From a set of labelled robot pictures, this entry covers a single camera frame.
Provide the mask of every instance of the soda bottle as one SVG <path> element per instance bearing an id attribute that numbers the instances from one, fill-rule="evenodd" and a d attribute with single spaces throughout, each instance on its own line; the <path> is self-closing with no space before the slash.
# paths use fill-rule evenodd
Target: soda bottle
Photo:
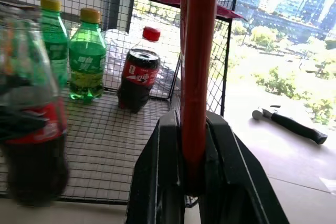
<path id="1" fill-rule="evenodd" d="M 146 26 L 142 39 L 126 56 L 118 89 L 119 107 L 137 113 L 149 99 L 160 68 L 159 46 L 160 31 Z"/>
<path id="2" fill-rule="evenodd" d="M 41 206 L 66 187 L 66 118 L 34 7 L 0 4 L 0 149 L 9 195 Z"/>
<path id="3" fill-rule="evenodd" d="M 81 25 L 70 40 L 70 97 L 91 101 L 103 93 L 106 45 L 100 33 L 100 13 L 80 10 Z"/>
<path id="4" fill-rule="evenodd" d="M 59 0 L 41 0 L 41 32 L 51 69 L 60 88 L 68 81 L 69 35 L 60 17 Z"/>

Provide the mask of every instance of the wire rack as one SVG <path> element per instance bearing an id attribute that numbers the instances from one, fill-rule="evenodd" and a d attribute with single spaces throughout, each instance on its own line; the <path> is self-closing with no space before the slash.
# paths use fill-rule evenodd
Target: wire rack
<path id="1" fill-rule="evenodd" d="M 6 0 L 39 5 L 40 0 Z M 61 0 L 62 18 L 70 35 L 79 27 L 83 7 L 101 11 L 101 29 L 107 42 L 104 72 L 106 92 L 91 104 L 63 96 L 68 109 L 66 155 L 70 180 L 61 200 L 127 204 L 135 162 L 159 117 L 180 110 L 180 10 L 150 0 Z M 236 0 L 218 0 L 234 9 Z M 151 99 L 138 114 L 118 109 L 115 90 L 129 49 L 142 37 L 144 26 L 161 30 L 161 69 Z M 231 23 L 216 21 L 212 48 L 207 109 L 223 115 Z M 6 165 L 0 154 L 0 194 L 6 195 Z M 186 199 L 194 205 L 195 199 Z"/>
<path id="2" fill-rule="evenodd" d="M 138 113 L 118 108 L 115 93 L 83 104 L 62 93 L 68 109 L 66 158 L 70 180 L 62 198 L 126 204 L 135 162 L 160 116 L 165 101 L 151 99 Z M 0 157 L 0 193 L 6 193 L 7 166 Z"/>

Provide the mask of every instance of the red pole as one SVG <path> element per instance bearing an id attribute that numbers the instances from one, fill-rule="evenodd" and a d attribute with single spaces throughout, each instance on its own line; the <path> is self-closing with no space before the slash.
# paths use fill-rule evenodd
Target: red pole
<path id="1" fill-rule="evenodd" d="M 181 0 L 181 129 L 186 190 L 204 180 L 207 80 L 217 0 Z"/>

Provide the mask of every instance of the black hammer handle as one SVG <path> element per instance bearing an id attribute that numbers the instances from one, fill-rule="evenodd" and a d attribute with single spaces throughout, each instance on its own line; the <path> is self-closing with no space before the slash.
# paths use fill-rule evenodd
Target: black hammer handle
<path id="1" fill-rule="evenodd" d="M 315 130 L 315 129 L 311 129 L 308 128 L 298 122 L 296 122 L 295 120 L 288 118 L 286 116 L 283 115 L 279 115 L 277 113 L 273 113 L 272 117 L 271 117 L 272 121 L 280 124 L 281 126 L 285 127 L 286 129 L 300 135 L 300 136 L 304 136 L 307 137 L 309 139 L 312 139 L 315 143 L 317 144 L 323 144 L 326 139 L 327 139 L 327 135 Z"/>

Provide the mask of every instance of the coca-cola bottle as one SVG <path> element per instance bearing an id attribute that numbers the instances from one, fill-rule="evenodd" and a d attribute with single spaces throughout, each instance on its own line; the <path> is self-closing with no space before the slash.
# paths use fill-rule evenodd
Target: coca-cola bottle
<path id="1" fill-rule="evenodd" d="M 34 7 L 0 4 L 0 149 L 9 195 L 41 206 L 66 187 L 66 118 Z"/>
<path id="2" fill-rule="evenodd" d="M 118 89 L 119 107 L 137 113 L 146 105 L 160 69 L 160 31 L 146 26 L 142 39 L 127 53 Z"/>

